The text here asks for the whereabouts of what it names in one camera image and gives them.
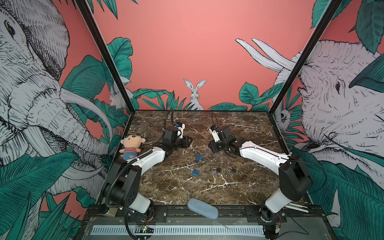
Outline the white vented rail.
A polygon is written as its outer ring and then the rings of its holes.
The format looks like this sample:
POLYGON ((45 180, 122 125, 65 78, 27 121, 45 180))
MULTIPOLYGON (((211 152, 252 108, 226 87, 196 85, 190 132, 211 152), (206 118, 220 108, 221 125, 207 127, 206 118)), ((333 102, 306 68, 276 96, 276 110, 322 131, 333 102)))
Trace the white vented rail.
MULTIPOLYGON (((252 236, 263 237, 263 226, 179 226, 179 225, 129 225, 131 234, 135 236, 252 236)), ((128 232, 123 225, 94 225, 92 236, 127 236, 128 232)))

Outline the blue padlock middle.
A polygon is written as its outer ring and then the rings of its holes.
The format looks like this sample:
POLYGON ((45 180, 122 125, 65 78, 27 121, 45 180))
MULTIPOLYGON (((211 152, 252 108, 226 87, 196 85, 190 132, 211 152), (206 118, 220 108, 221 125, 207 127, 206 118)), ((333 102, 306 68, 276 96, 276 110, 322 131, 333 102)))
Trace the blue padlock middle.
POLYGON ((197 161, 198 163, 203 163, 203 162, 204 162, 204 158, 202 157, 202 155, 200 154, 199 151, 196 151, 195 158, 196 158, 196 161, 197 161))

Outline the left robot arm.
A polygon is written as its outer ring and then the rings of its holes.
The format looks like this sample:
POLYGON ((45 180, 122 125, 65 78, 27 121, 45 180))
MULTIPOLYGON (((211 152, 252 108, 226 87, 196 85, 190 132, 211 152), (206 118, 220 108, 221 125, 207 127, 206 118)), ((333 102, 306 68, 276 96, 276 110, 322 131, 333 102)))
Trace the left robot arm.
POLYGON ((101 191, 108 208, 122 207, 141 214, 151 213, 151 200, 139 193, 141 176, 174 151, 188 148, 193 139, 189 136, 177 137, 175 140, 164 139, 140 155, 140 146, 145 141, 138 135, 129 135, 121 140, 122 158, 111 166, 101 191))

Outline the blue padlock near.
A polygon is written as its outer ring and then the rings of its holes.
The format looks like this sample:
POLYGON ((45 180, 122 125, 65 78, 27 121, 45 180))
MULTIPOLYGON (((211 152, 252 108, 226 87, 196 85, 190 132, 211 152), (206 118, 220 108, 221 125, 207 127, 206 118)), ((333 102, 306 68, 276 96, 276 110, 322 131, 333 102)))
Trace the blue padlock near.
POLYGON ((192 174, 193 176, 195 176, 195 177, 198 177, 198 176, 199 176, 199 173, 200 173, 200 171, 197 170, 197 169, 193 169, 192 172, 191 172, 191 174, 192 174))

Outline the blue grey pouch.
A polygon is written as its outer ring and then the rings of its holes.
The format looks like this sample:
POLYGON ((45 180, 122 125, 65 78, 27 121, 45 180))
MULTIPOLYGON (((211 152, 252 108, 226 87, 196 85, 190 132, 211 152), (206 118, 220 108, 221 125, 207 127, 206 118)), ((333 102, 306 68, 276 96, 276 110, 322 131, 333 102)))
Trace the blue grey pouch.
POLYGON ((195 198, 189 199, 187 206, 190 211, 210 220, 216 220, 219 217, 219 210, 216 207, 195 198))

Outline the dark padlock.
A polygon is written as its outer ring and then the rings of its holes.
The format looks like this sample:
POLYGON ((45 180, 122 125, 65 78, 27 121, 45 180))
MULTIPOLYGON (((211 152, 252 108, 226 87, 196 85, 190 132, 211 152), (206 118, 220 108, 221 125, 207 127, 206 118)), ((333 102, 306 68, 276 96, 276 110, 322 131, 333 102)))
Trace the dark padlock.
POLYGON ((215 174, 221 174, 222 173, 222 169, 221 168, 211 168, 211 171, 215 174))
POLYGON ((237 169, 234 169, 230 166, 227 166, 227 171, 233 175, 235 175, 237 173, 237 169))

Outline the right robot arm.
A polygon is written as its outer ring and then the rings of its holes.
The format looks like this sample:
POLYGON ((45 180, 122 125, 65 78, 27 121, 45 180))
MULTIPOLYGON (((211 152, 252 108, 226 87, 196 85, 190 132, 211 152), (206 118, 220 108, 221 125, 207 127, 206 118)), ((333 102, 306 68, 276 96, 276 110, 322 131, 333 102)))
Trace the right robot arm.
POLYGON ((278 154, 243 139, 212 140, 209 148, 213 153, 232 152, 278 175, 279 188, 267 198, 259 210, 265 222, 271 222, 280 210, 292 202, 299 201, 314 183, 307 165, 298 154, 278 154))

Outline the blue padlock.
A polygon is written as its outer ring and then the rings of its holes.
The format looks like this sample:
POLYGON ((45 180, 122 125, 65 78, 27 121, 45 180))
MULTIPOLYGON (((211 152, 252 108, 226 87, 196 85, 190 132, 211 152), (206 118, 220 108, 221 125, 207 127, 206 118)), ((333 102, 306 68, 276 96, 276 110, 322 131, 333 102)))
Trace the blue padlock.
POLYGON ((199 176, 199 173, 200 173, 200 171, 197 170, 197 169, 193 169, 192 172, 191 172, 191 174, 192 174, 193 176, 195 176, 195 177, 198 177, 198 176, 199 176))
POLYGON ((197 161, 198 163, 203 163, 203 162, 204 162, 204 158, 202 157, 202 155, 200 154, 199 151, 196 151, 195 158, 196 158, 196 161, 197 161))

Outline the plush doll striped shirt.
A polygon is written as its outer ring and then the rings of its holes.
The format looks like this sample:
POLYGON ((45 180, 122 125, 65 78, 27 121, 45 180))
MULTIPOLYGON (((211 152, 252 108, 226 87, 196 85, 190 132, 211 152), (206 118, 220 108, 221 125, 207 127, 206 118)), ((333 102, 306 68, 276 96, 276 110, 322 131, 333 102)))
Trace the plush doll striped shirt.
POLYGON ((130 159, 136 158, 138 153, 141 152, 141 144, 145 142, 146 139, 139 135, 129 135, 122 139, 120 143, 123 145, 123 148, 119 150, 122 159, 128 161, 130 159))

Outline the masking tape roll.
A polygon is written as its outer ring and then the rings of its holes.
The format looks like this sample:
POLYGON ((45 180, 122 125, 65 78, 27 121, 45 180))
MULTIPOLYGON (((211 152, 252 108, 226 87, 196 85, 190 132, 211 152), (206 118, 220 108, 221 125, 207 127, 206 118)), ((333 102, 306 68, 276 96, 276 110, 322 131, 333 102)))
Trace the masking tape roll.
POLYGON ((100 205, 99 212, 102 216, 115 218, 117 214, 118 208, 109 208, 105 204, 100 205))

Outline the black mounting rail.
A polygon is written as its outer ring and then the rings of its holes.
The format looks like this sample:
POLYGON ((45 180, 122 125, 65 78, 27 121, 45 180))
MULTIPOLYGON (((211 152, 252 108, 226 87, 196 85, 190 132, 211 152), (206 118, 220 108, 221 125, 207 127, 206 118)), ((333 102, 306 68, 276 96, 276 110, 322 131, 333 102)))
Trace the black mounting rail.
POLYGON ((218 220, 219 218, 245 218, 249 223, 262 225, 285 223, 288 217, 309 218, 322 217, 324 212, 320 206, 288 204, 276 214, 267 216, 260 205, 209 205, 206 203, 187 205, 154 205, 149 215, 130 210, 119 210, 116 216, 128 216, 129 223, 165 223, 171 218, 203 218, 218 220))

